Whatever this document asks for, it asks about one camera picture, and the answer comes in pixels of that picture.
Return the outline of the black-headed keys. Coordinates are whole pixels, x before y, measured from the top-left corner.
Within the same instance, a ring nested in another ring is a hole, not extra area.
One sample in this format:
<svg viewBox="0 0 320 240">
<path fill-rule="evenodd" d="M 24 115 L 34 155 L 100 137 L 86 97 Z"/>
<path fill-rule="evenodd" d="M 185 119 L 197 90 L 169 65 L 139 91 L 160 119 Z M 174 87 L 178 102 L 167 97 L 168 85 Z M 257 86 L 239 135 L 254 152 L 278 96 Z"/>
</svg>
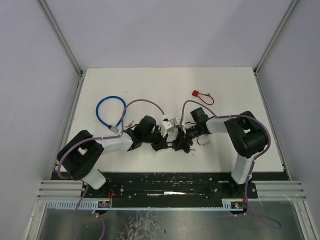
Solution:
<svg viewBox="0 0 320 240">
<path fill-rule="evenodd" d="M 186 148 L 183 150 L 186 154 L 189 154 L 190 156 L 192 156 L 193 158 L 195 157 L 193 154 L 193 151 L 195 151 L 194 149 L 190 149 L 190 148 Z"/>
</svg>

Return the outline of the large brass padlock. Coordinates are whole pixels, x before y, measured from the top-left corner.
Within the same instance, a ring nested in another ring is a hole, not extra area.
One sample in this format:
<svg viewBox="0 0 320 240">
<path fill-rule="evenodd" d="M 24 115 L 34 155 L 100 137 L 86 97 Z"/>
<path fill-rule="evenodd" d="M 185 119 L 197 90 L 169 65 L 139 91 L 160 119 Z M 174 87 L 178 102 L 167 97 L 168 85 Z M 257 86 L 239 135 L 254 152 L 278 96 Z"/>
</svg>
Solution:
<svg viewBox="0 0 320 240">
<path fill-rule="evenodd" d="M 206 146 L 206 145 L 211 143 L 208 134 L 204 134 L 204 135 L 198 136 L 197 139 L 196 139 L 196 142 L 201 147 L 204 147 L 204 146 Z"/>
</svg>

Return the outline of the blue lock keys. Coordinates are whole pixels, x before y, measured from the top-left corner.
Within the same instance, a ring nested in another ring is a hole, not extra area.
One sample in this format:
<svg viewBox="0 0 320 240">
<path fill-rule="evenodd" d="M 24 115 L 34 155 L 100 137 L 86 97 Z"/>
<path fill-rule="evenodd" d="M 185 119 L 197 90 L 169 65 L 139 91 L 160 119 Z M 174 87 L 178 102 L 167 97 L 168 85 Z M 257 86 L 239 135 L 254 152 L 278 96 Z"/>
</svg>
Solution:
<svg viewBox="0 0 320 240">
<path fill-rule="evenodd" d="M 125 127 L 126 128 L 131 128 L 132 126 L 133 126 L 133 124 L 134 124 L 134 121 L 131 121 L 128 125 L 126 125 Z"/>
</svg>

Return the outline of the blue cable lock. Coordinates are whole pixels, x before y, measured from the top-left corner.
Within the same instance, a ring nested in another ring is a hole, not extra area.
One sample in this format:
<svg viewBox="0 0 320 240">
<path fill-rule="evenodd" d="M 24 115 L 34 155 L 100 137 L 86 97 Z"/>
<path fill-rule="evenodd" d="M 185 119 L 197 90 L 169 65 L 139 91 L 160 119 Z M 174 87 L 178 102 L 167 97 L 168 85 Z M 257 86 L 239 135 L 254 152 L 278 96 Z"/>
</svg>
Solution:
<svg viewBox="0 0 320 240">
<path fill-rule="evenodd" d="M 100 128 L 117 133 L 122 123 L 122 113 L 127 106 L 125 100 L 116 95 L 110 95 L 99 100 L 95 107 L 96 123 Z"/>
</svg>

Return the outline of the red cable padlock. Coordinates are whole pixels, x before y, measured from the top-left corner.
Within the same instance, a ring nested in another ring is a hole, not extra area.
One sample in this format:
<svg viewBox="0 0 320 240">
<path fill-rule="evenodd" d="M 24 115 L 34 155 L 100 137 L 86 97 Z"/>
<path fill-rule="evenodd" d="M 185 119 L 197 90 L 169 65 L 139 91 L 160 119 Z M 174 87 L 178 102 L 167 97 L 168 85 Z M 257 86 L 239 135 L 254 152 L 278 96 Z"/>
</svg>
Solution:
<svg viewBox="0 0 320 240">
<path fill-rule="evenodd" d="M 214 98 L 211 95 L 206 96 L 205 94 L 206 93 L 201 93 L 197 90 L 193 90 L 193 92 L 191 93 L 193 97 L 200 99 L 204 104 L 212 106 L 215 103 Z"/>
</svg>

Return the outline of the black padlock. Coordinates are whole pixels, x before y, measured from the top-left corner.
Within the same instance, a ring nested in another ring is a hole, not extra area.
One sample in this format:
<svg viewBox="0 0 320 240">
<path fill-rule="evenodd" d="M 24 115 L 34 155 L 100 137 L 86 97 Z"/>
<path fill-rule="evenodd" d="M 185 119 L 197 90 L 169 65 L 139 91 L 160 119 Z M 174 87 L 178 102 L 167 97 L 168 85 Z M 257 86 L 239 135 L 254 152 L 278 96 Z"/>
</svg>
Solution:
<svg viewBox="0 0 320 240">
<path fill-rule="evenodd" d="M 167 144 L 167 147 L 168 147 L 168 148 L 174 149 L 174 148 L 176 147 L 176 141 L 175 141 L 175 140 L 173 140 L 173 141 L 167 141 L 166 144 Z"/>
</svg>

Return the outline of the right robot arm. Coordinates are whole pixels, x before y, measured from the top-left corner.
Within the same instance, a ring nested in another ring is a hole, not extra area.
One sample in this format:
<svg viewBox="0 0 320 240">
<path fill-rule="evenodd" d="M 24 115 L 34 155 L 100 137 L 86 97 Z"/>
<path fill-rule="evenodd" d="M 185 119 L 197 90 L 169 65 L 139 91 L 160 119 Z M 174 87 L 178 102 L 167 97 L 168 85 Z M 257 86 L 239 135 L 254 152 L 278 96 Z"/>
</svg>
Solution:
<svg viewBox="0 0 320 240">
<path fill-rule="evenodd" d="M 238 185 L 246 184 L 252 178 L 254 163 L 271 146 L 267 128 L 250 111 L 226 117 L 208 117 L 203 108 L 193 110 L 195 124 L 187 129 L 178 127 L 176 139 L 172 142 L 175 151 L 189 153 L 193 140 L 203 135 L 228 134 L 237 152 L 231 178 Z"/>
</svg>

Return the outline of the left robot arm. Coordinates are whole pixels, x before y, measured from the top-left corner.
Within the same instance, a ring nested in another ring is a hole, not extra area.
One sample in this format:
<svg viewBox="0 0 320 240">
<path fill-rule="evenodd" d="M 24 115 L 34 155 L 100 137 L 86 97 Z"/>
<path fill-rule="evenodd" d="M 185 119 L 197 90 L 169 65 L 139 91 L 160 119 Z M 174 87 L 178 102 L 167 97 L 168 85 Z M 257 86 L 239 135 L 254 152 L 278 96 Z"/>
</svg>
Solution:
<svg viewBox="0 0 320 240">
<path fill-rule="evenodd" d="M 73 180 L 82 181 L 91 188 L 99 190 L 107 182 L 104 175 L 95 167 L 102 155 L 133 151 L 143 143 L 150 144 L 155 151 L 166 149 L 167 138 L 168 133 L 162 131 L 153 117 L 146 115 L 138 124 L 125 129 L 121 136 L 97 137 L 87 130 L 80 131 L 60 150 L 57 160 Z"/>
</svg>

